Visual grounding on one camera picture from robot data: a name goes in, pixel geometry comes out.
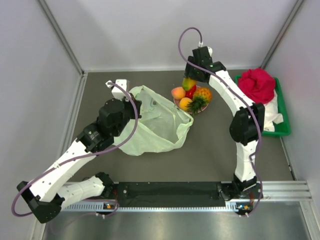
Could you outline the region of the orange green mango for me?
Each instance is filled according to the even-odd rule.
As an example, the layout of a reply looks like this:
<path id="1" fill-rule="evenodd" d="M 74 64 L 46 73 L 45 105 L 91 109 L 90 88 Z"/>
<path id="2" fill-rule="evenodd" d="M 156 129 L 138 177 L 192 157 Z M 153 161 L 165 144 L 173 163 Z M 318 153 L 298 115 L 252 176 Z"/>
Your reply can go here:
<path id="1" fill-rule="evenodd" d="M 189 91 L 193 86 L 197 84 L 196 80 L 193 80 L 191 78 L 185 77 L 182 81 L 182 88 L 187 92 Z"/>

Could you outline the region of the red bell pepper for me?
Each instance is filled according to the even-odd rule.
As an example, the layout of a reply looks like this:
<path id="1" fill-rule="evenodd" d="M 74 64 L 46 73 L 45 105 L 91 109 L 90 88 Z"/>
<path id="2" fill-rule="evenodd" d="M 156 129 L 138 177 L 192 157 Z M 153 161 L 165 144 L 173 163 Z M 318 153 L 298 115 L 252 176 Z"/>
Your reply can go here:
<path id="1" fill-rule="evenodd" d="M 193 87 L 190 88 L 190 90 L 186 91 L 185 92 L 185 97 L 186 98 L 189 98 L 189 99 L 193 99 L 193 96 L 194 96 L 194 93 L 197 89 L 197 86 L 194 85 Z"/>

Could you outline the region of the toy pineapple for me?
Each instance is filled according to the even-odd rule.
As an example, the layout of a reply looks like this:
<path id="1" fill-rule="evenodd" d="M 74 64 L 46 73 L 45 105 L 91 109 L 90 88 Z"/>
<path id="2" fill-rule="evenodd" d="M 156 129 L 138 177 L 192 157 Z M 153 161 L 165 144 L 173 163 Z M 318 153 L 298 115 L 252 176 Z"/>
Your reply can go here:
<path id="1" fill-rule="evenodd" d="M 199 87 L 194 92 L 191 107 L 189 111 L 191 114 L 195 115 L 198 112 L 202 112 L 203 109 L 211 102 L 212 92 L 206 87 Z"/>

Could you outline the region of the yellow orange fruit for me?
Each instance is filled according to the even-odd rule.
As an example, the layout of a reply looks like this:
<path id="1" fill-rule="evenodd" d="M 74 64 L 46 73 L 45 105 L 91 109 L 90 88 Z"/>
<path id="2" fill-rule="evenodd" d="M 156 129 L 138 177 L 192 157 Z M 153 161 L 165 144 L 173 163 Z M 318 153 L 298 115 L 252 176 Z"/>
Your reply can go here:
<path id="1" fill-rule="evenodd" d="M 188 112 L 192 105 L 192 102 L 193 102 L 192 99 L 188 97 L 184 97 L 179 101 L 178 106 L 181 110 Z"/>

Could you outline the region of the pale green plastic bag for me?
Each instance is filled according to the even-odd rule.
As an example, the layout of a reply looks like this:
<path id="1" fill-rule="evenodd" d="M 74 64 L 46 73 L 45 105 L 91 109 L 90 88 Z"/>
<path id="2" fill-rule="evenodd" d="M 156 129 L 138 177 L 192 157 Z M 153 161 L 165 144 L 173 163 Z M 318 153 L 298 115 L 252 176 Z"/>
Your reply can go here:
<path id="1" fill-rule="evenodd" d="M 132 88 L 130 93 L 142 101 L 141 118 L 133 136 L 119 149 L 127 155 L 140 156 L 181 148 L 193 117 L 145 85 Z"/>

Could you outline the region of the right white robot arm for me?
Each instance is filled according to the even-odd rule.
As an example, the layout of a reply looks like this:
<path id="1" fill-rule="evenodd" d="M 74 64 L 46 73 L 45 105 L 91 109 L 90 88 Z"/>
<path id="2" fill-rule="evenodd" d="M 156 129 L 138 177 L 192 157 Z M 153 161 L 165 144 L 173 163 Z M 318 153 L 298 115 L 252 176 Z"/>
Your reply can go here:
<path id="1" fill-rule="evenodd" d="M 236 168 L 232 187 L 225 194 L 245 198 L 257 184 L 255 158 L 264 128 L 265 106 L 255 103 L 240 90 L 226 67 L 219 61 L 213 62 L 212 49 L 207 46 L 192 51 L 184 74 L 192 80 L 207 83 L 232 112 L 229 133 L 236 143 Z"/>

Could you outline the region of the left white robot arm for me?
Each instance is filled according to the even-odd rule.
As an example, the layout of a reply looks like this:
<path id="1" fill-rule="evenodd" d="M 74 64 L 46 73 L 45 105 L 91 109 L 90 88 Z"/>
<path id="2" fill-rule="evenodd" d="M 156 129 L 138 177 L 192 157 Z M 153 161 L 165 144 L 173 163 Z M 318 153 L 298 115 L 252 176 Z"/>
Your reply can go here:
<path id="1" fill-rule="evenodd" d="M 132 133 L 123 142 L 113 145 L 130 120 L 134 121 L 134 128 L 137 128 L 141 106 L 142 101 L 135 99 L 132 94 L 123 99 L 108 100 L 100 108 L 96 121 L 83 129 L 49 169 L 30 182 L 18 184 L 20 196 L 41 224 L 48 223 L 74 203 L 87 199 L 107 199 L 113 194 L 114 182 L 104 172 L 81 182 L 66 183 L 95 157 L 114 151 L 129 141 Z"/>

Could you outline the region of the pink peach fruit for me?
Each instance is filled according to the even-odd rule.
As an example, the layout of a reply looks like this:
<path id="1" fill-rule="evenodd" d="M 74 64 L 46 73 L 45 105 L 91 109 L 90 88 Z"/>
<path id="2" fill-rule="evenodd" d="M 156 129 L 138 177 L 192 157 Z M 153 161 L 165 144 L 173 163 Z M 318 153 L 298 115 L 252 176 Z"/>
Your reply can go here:
<path id="1" fill-rule="evenodd" d="M 172 89 L 171 95 L 175 100 L 181 100 L 185 97 L 186 91 L 183 89 L 182 86 L 179 86 Z"/>

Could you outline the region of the pink plate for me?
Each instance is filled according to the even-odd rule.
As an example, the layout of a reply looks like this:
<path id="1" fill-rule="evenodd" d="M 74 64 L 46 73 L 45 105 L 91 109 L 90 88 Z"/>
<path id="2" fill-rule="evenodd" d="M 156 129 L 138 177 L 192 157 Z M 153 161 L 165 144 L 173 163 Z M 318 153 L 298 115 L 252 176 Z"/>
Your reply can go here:
<path id="1" fill-rule="evenodd" d="M 208 88 L 197 85 L 194 85 L 188 91 L 184 91 L 182 87 L 176 87 L 171 93 L 175 105 L 189 114 L 202 112 L 213 97 L 212 92 Z"/>

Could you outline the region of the red cloth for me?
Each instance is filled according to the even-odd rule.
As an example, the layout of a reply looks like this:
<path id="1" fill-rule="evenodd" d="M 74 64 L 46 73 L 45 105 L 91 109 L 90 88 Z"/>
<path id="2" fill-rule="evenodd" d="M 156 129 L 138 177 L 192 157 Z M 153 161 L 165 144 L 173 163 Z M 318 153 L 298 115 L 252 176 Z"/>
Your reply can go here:
<path id="1" fill-rule="evenodd" d="M 237 85 L 255 103 L 267 104 L 275 97 L 276 80 L 261 68 L 242 73 Z"/>

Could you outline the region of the white cloth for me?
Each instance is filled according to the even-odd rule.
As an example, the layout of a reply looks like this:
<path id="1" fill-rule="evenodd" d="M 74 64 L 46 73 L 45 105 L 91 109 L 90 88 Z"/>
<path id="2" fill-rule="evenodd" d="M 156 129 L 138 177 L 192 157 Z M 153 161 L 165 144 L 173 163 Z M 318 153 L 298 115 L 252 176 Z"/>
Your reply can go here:
<path id="1" fill-rule="evenodd" d="M 273 93 L 273 99 L 264 104 L 265 113 L 263 130 L 267 132 L 274 132 L 275 124 L 281 124 L 284 122 L 283 115 L 278 111 L 278 95 L 275 90 Z"/>

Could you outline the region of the green plastic tray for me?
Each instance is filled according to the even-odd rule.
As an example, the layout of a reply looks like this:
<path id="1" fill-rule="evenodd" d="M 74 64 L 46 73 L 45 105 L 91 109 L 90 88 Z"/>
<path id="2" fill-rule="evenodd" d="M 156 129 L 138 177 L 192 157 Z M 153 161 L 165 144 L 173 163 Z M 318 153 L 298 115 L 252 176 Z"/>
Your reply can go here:
<path id="1" fill-rule="evenodd" d="M 261 135 L 265 137 L 283 137 L 291 134 L 291 126 L 287 113 L 286 103 L 284 100 L 281 84 L 278 78 L 275 80 L 275 94 L 277 94 L 277 110 L 279 114 L 282 114 L 283 122 L 281 123 L 272 123 L 274 131 L 264 130 Z"/>

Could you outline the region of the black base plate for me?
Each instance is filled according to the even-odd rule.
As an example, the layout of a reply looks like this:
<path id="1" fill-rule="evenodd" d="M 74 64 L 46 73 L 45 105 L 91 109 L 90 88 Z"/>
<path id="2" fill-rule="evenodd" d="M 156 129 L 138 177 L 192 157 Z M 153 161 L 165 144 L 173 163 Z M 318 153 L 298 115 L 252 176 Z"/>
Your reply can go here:
<path id="1" fill-rule="evenodd" d="M 119 182 L 109 188 L 110 200 L 123 208 L 224 207 L 226 200 L 259 197 L 260 184 L 239 193 L 231 182 Z"/>

